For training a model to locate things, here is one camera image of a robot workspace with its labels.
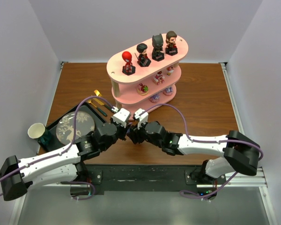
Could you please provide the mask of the purple bunny pink donut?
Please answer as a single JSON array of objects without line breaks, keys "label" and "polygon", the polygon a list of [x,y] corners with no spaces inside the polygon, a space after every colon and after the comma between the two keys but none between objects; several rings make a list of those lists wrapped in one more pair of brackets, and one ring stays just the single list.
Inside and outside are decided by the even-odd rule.
[{"label": "purple bunny pink donut", "polygon": [[173,87],[167,87],[163,90],[163,94],[166,96],[171,96],[173,94]]}]

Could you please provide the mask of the purple bunny pink cotton candy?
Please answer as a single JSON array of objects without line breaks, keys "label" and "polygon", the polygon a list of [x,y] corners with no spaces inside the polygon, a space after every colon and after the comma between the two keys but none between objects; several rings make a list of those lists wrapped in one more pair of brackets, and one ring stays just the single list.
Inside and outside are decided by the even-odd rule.
[{"label": "purple bunny pink cotton candy", "polygon": [[151,103],[158,103],[160,101],[160,94],[156,93],[149,98]]}]

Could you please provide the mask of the pink bear cake square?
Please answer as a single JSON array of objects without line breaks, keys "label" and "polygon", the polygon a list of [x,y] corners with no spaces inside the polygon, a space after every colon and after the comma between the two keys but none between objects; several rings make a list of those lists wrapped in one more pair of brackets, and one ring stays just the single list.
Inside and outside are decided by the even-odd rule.
[{"label": "pink bear cake square", "polygon": [[154,77],[153,81],[156,85],[160,85],[161,83],[164,83],[164,75],[162,71],[159,71]]}]

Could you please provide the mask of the black haired red figure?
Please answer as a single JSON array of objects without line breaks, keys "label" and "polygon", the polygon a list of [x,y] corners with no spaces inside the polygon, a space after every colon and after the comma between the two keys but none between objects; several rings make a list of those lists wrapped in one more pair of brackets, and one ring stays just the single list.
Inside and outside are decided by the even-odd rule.
[{"label": "black haired red figure", "polygon": [[147,54],[148,46],[145,43],[140,43],[137,45],[136,50],[139,53],[137,56],[137,63],[140,67],[149,67],[151,60]]}]

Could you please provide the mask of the brown haired hero figure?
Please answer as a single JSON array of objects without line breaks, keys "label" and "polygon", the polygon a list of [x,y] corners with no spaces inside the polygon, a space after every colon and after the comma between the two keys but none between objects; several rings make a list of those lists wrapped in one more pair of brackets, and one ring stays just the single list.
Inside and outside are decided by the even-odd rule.
[{"label": "brown haired hero figure", "polygon": [[167,45],[165,48],[165,52],[170,56],[177,54],[176,38],[177,38],[177,34],[174,31],[167,32],[166,34]]}]

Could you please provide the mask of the pink bear strawberry tart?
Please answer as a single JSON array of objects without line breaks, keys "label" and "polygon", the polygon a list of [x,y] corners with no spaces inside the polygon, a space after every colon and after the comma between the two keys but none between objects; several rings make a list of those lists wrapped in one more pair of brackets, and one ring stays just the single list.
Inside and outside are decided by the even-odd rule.
[{"label": "pink bear strawberry tart", "polygon": [[144,96],[144,95],[148,94],[149,89],[148,89],[147,85],[139,83],[136,90],[137,90],[138,94]]}]

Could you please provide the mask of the red spider hero figure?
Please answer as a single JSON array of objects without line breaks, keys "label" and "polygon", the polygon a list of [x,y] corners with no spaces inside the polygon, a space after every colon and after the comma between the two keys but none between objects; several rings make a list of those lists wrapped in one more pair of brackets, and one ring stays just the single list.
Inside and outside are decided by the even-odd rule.
[{"label": "red spider hero figure", "polygon": [[135,73],[135,66],[132,64],[132,55],[130,52],[125,51],[122,53],[122,59],[125,61],[125,65],[122,67],[122,73],[126,75],[132,75]]}]

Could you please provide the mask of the dark bat hero figure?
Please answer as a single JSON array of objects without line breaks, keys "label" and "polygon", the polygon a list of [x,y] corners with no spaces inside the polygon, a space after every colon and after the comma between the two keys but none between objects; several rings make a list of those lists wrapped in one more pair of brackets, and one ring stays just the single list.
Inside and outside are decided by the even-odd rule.
[{"label": "dark bat hero figure", "polygon": [[152,36],[152,46],[152,59],[162,61],[164,59],[162,34]]}]

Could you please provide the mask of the ice cream cone bear toy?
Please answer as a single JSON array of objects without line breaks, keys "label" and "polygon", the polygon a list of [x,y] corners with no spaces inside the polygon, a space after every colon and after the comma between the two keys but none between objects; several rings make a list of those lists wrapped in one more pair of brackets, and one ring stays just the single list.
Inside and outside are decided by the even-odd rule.
[{"label": "ice cream cone bear toy", "polygon": [[167,67],[167,75],[170,76],[174,71],[173,66]]}]

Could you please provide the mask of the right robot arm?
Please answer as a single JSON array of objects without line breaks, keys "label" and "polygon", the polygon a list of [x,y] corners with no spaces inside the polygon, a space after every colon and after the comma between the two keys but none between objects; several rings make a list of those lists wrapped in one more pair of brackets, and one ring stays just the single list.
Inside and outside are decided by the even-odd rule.
[{"label": "right robot arm", "polygon": [[162,149],[168,155],[204,154],[216,156],[202,164],[194,178],[207,182],[220,176],[237,172],[255,176],[259,158],[263,155],[260,146],[244,134],[231,130],[228,135],[205,137],[188,136],[167,131],[159,122],[146,122],[131,126],[127,136],[133,143],[144,141]]}]

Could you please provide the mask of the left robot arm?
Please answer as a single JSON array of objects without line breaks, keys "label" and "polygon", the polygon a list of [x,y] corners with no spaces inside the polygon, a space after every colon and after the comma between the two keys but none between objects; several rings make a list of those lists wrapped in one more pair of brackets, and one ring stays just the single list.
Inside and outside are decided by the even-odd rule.
[{"label": "left robot arm", "polygon": [[0,169],[0,185],[4,201],[24,196],[29,190],[52,183],[87,183],[84,161],[98,157],[117,140],[124,140],[131,124],[111,118],[86,136],[43,155],[18,159],[8,157]]}]

